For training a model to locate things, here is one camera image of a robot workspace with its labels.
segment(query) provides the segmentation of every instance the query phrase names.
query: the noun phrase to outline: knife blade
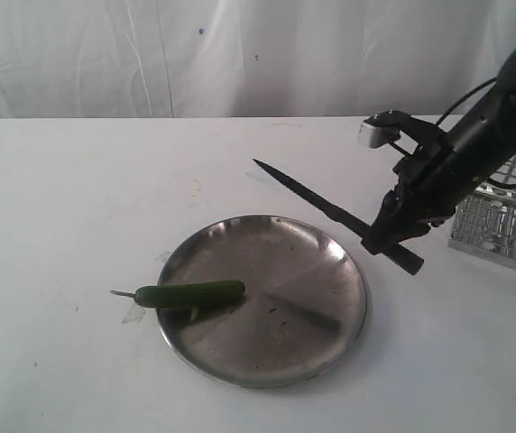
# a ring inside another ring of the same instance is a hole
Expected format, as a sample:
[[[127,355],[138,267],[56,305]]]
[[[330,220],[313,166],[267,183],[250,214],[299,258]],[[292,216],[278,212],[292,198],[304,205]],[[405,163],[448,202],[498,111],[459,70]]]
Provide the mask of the knife blade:
[[[321,197],[319,194],[314,192],[313,190],[305,187],[297,180],[291,178],[287,174],[282,173],[280,170],[275,169],[271,165],[266,162],[262,162],[259,160],[253,160],[258,167],[262,170],[266,171],[273,178],[280,182],[281,185],[288,188],[294,194],[299,196],[300,198],[308,201],[308,203],[314,206],[316,209],[321,210],[324,214],[330,218],[332,221],[342,224],[350,229],[352,232],[356,233],[360,237],[364,237],[370,226],[366,224],[362,219],[357,216],[352,215],[350,212],[338,207],[337,205],[330,203],[325,198]],[[398,264],[402,269],[408,272],[410,275],[415,275],[424,260],[417,256],[412,251],[406,249],[400,244],[394,244],[389,246],[386,250],[382,252],[393,262]]]

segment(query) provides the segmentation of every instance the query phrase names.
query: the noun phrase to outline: knife handle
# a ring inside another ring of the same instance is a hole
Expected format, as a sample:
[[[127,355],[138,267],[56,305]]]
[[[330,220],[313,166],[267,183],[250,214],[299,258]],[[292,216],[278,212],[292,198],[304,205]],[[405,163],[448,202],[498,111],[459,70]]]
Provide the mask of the knife handle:
[[[411,250],[406,249],[400,244],[389,246],[382,253],[410,275],[416,275],[424,263],[422,257],[417,256]]]

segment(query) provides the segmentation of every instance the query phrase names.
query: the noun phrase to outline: white table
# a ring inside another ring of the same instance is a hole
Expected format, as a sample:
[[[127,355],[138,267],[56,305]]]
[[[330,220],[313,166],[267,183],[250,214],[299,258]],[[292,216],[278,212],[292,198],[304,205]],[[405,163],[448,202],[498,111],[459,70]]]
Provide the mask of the white table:
[[[399,155],[357,145],[360,120],[0,120],[0,432],[516,431],[516,271],[447,248],[446,224],[408,242],[410,277],[252,162],[371,222]],[[372,294],[354,351],[273,391],[196,373],[108,293],[253,213],[335,237]]]

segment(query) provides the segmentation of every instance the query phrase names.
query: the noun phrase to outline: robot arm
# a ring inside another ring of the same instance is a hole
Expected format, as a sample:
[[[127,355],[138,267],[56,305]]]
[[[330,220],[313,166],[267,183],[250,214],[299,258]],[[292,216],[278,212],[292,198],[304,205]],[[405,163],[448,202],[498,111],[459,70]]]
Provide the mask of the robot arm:
[[[413,154],[395,144],[401,133],[417,143]],[[447,133],[391,110],[363,121],[359,142],[373,149],[388,143],[404,153],[393,169],[398,183],[363,236],[364,248],[378,254],[425,235],[453,216],[461,200],[516,154],[516,50],[493,87]]]

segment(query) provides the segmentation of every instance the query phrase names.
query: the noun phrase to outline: white curtain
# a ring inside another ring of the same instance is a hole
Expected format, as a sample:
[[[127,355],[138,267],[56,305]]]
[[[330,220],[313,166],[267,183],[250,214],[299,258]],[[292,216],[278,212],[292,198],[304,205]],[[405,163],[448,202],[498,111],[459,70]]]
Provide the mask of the white curtain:
[[[0,0],[0,117],[442,112],[516,0]]]

